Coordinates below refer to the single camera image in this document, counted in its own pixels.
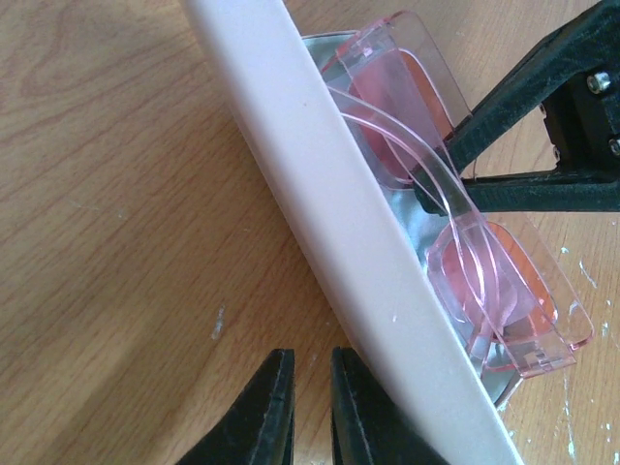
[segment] wood grain surface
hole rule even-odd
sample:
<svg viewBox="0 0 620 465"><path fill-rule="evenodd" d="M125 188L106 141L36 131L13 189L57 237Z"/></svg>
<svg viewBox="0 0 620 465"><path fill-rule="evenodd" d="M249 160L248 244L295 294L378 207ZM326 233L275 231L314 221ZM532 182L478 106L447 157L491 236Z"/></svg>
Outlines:
<svg viewBox="0 0 620 465"><path fill-rule="evenodd" d="M287 3L303 34L415 10L473 106L593 2ZM0 41L0 463L173 463L276 347L296 352L295 463L331 463L346 337L177 3L2 0ZM534 112L479 170L551 163ZM502 415L527 463L617 464L620 215L534 219L597 337Z"/></svg>

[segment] clamp jaw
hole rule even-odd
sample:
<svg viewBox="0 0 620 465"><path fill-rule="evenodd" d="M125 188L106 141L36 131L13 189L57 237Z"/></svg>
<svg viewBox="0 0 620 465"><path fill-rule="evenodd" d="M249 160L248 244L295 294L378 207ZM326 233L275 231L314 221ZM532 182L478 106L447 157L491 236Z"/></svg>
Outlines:
<svg viewBox="0 0 620 465"><path fill-rule="evenodd" d="M456 169L536 107L556 168L463 179L479 210L620 211L620 0L603 0L552 32L508 73L446 140Z"/></svg>

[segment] paint speck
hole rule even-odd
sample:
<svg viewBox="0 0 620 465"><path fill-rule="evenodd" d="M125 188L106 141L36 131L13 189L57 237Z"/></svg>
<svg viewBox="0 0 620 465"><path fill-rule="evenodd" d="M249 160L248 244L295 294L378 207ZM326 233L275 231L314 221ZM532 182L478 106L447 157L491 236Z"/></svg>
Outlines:
<svg viewBox="0 0 620 465"><path fill-rule="evenodd" d="M88 206L88 205L82 205L81 203L77 202L77 201L69 201L69 203L71 205L73 205L75 208L84 208L86 210L95 210L95 211L99 211L99 207L98 206Z"/></svg>
<svg viewBox="0 0 620 465"><path fill-rule="evenodd" d="M597 289L599 287L599 285L597 284L597 282L594 279L592 279L592 276L590 276L590 274L585 270L585 267L583 266L583 261L582 260L579 261L579 268L581 268L581 274L583 274L586 277L586 279L588 281L590 281L590 284L592 285L592 287L594 289Z"/></svg>
<svg viewBox="0 0 620 465"><path fill-rule="evenodd" d="M226 305L222 305L217 312L217 320L215 321L215 327L213 328L213 332L211 332L211 339L214 341L220 337L220 332L222 332L222 328L224 327L224 311L226 310Z"/></svg>
<svg viewBox="0 0 620 465"><path fill-rule="evenodd" d="M574 309L577 308L579 306L579 302L577 302L576 300L573 300L573 303L571 304L571 307L569 308L569 315L572 315L574 312Z"/></svg>
<svg viewBox="0 0 620 465"><path fill-rule="evenodd" d="M574 449L573 416L571 415L571 408L569 406L569 378L566 372L564 373L564 413L566 414L569 428L569 456L573 460L573 464L576 465L577 454Z"/></svg>

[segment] metal screw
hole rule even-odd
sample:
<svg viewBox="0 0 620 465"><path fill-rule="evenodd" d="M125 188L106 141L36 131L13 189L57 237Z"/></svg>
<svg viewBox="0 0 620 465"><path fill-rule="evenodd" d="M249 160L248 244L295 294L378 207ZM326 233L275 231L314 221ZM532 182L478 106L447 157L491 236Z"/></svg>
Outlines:
<svg viewBox="0 0 620 465"><path fill-rule="evenodd" d="M620 140L612 139L609 141L609 148L614 156L620 157Z"/></svg>
<svg viewBox="0 0 620 465"><path fill-rule="evenodd" d="M588 79L586 81L588 83L588 89L590 89L590 92L597 95L605 92L611 85L611 79L605 71L601 71L599 73L595 73L592 76L588 76Z"/></svg>

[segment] pink sunglasses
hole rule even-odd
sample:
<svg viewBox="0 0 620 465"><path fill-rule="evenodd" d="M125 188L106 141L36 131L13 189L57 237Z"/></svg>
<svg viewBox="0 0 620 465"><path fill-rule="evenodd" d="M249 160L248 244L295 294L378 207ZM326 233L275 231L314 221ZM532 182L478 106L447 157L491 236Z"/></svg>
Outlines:
<svg viewBox="0 0 620 465"><path fill-rule="evenodd" d="M592 323L526 215L482 215L468 197L445 141L470 111L418 17L355 33L322 73L378 182L418 188L448 217L427 276L479 373L575 363Z"/></svg>

